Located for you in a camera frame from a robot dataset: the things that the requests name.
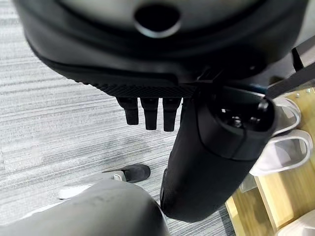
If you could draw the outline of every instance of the wooden board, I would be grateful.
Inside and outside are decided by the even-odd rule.
[[[274,235],[257,188],[245,193],[238,188],[225,205],[237,236]]]
[[[315,92],[299,91],[288,98],[299,106],[299,129],[315,140]],[[315,209],[315,156],[300,168],[255,178],[274,231]]]

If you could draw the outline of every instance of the shoe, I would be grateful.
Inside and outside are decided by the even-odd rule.
[[[312,151],[312,138],[303,130],[293,130],[286,135],[273,137],[250,174],[264,176],[300,167],[309,160]]]
[[[279,120],[274,136],[296,128],[301,122],[301,111],[295,102],[285,97],[274,99],[278,108]]]
[[[283,227],[276,236],[315,236],[315,210]]]

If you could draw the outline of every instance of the black plastic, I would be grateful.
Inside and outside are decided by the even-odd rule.
[[[275,109],[268,102],[271,122],[261,132],[225,125],[200,97],[189,102],[161,188],[168,217],[203,220],[233,194],[275,130]]]

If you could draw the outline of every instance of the black shoe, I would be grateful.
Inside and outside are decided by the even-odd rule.
[[[112,171],[122,171],[126,177],[126,181],[129,183],[146,180],[151,174],[150,167],[143,164],[129,165],[117,170],[104,171],[103,173]]]

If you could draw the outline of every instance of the floor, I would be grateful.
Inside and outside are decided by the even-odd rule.
[[[58,75],[30,51],[13,5],[0,0],[0,225],[58,202],[82,176],[132,163],[152,168],[139,185],[159,201],[162,172],[179,127],[127,126],[115,98]],[[205,221],[168,220],[174,236],[232,236],[225,206]]]

